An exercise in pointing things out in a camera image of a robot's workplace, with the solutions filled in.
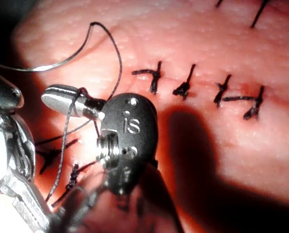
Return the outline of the left arm needle driver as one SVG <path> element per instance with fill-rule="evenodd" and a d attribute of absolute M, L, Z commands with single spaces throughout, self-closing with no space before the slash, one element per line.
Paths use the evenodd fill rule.
<path fill-rule="evenodd" d="M 34 140 L 21 116 L 0 108 L 0 191 L 13 174 L 29 182 L 34 179 Z"/>

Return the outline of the right arm needle driver jaw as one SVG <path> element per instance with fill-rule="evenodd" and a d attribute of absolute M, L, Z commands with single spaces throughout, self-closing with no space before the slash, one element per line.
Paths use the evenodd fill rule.
<path fill-rule="evenodd" d="M 45 89 L 46 106 L 67 106 L 79 89 L 69 85 L 53 84 Z M 84 106 L 103 106 L 102 99 L 92 98 L 87 92 L 80 94 L 75 102 Z"/>
<path fill-rule="evenodd" d="M 41 100 L 50 109 L 63 115 L 67 115 L 76 92 L 45 91 Z M 105 100 L 96 99 L 87 93 L 81 93 L 71 108 L 71 117 L 86 117 L 88 119 L 98 119 L 99 112 L 102 111 Z"/>

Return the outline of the right arm needle driver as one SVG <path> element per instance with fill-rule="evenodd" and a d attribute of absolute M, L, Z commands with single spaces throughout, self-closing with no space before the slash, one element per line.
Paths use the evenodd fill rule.
<path fill-rule="evenodd" d="M 138 183 L 145 165 L 157 165 L 157 112 L 146 97 L 123 93 L 103 109 L 96 160 L 107 171 L 108 188 L 117 195 L 129 194 Z"/>

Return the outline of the left arm needle driver jaw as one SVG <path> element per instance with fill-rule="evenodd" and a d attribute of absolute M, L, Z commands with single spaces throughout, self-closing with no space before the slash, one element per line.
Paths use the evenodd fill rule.
<path fill-rule="evenodd" d="M 16 196 L 33 197 L 39 202 L 46 204 L 38 188 L 33 183 L 24 181 L 22 179 L 6 179 L 2 185 L 2 192 L 7 196 L 12 197 L 13 200 Z"/>
<path fill-rule="evenodd" d="M 35 198 L 16 196 L 12 205 L 33 233 L 47 233 L 50 210 Z"/>

